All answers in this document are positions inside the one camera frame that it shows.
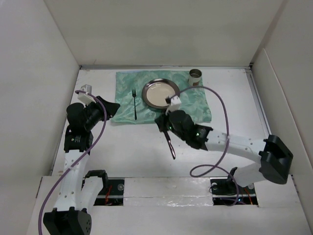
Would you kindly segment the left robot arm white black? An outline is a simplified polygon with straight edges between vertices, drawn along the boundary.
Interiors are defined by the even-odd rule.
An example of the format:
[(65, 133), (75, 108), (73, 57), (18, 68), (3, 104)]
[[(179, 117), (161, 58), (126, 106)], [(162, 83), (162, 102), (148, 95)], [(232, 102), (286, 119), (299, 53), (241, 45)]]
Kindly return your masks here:
[(40, 211), (39, 232), (44, 225), (51, 235), (91, 233), (90, 210), (97, 195), (109, 189), (105, 170), (84, 173), (91, 148), (97, 143), (91, 130), (98, 122), (112, 118), (119, 108), (120, 104), (107, 102), (100, 96), (67, 107), (64, 172), (56, 183), (60, 191), (52, 211)]

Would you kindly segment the silver fork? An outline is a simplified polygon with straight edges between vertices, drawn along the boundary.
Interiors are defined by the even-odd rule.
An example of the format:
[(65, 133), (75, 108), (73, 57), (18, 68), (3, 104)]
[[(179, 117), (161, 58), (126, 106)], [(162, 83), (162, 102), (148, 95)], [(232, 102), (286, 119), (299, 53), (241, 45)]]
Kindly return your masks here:
[(132, 97), (133, 97), (133, 100), (134, 100), (134, 119), (137, 120), (136, 101), (135, 101), (135, 98), (136, 98), (136, 89), (135, 89), (135, 88), (132, 88)]

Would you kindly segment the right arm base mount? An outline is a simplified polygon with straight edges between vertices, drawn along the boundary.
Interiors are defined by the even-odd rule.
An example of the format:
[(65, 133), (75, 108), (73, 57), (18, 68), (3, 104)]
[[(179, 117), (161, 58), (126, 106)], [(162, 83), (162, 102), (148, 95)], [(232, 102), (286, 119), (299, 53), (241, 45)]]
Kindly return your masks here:
[(254, 184), (237, 188), (230, 177), (210, 178), (209, 192), (214, 206), (258, 205)]

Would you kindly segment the green satin tablecloth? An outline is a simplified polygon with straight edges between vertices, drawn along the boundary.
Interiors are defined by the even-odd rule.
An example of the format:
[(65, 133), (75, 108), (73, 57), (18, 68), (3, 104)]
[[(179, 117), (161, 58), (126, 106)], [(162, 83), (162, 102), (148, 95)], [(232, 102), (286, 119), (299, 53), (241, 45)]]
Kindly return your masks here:
[[(112, 122), (121, 124), (151, 124), (161, 114), (160, 109), (148, 106), (142, 99), (144, 85), (149, 81), (165, 78), (173, 81), (180, 90), (189, 86), (189, 72), (186, 70), (142, 70), (116, 73), (115, 102), (120, 104)], [(136, 89), (136, 113), (134, 119), (134, 100), (132, 88)], [(211, 122), (212, 114), (204, 89), (190, 89), (180, 95), (180, 108), (189, 114), (195, 123)]]

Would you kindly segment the round metal plate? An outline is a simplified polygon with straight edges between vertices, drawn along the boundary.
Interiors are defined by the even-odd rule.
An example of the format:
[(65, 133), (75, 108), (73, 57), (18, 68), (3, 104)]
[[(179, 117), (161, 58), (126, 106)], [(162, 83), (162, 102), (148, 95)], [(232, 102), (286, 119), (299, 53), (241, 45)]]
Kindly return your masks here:
[(171, 80), (158, 78), (149, 81), (142, 89), (142, 99), (150, 107), (155, 109), (166, 109), (167, 97), (179, 92), (178, 86)]

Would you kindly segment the steel cup with white band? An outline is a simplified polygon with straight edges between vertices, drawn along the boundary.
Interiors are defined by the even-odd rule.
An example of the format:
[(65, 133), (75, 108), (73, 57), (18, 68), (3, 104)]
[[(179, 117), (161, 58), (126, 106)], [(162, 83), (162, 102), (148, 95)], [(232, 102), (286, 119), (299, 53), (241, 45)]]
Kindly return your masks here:
[(188, 84), (190, 86), (198, 86), (202, 78), (202, 72), (199, 69), (191, 69), (189, 71)]

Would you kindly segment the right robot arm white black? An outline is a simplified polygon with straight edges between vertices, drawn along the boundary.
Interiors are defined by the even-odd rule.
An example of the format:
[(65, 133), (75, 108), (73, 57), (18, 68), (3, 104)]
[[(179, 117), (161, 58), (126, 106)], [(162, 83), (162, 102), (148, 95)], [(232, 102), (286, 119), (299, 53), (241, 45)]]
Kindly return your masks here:
[(293, 154), (276, 135), (266, 139), (252, 140), (227, 135), (208, 126), (195, 124), (183, 110), (161, 114), (155, 119), (159, 131), (171, 131), (193, 149), (226, 152), (253, 161), (244, 167), (234, 167), (230, 176), (217, 186), (217, 193), (223, 195), (229, 190), (237, 193), (243, 187), (268, 180), (284, 185), (293, 160)]

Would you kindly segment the black handled table knife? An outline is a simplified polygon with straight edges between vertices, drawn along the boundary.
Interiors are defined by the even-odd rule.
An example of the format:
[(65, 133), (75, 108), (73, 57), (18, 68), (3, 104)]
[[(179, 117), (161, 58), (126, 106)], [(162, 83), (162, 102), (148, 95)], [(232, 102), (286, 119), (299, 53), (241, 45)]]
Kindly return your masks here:
[(166, 138), (167, 144), (168, 144), (168, 146), (169, 146), (169, 149), (170, 149), (172, 158), (175, 160), (175, 159), (176, 159), (176, 153), (175, 153), (175, 150), (174, 150), (174, 148), (173, 148), (173, 146), (172, 146), (170, 136), (169, 136), (169, 134), (167, 133), (167, 131), (165, 131), (165, 132), (163, 132), (163, 133), (164, 133), (164, 136), (165, 136), (165, 138)]

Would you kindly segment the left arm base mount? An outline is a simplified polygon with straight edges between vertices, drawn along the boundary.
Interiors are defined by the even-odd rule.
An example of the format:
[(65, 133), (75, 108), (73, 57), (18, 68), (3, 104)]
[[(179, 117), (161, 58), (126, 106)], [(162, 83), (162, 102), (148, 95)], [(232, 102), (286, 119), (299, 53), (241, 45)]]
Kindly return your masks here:
[(123, 206), (124, 201), (124, 178), (109, 178), (108, 185), (97, 195), (95, 206)]

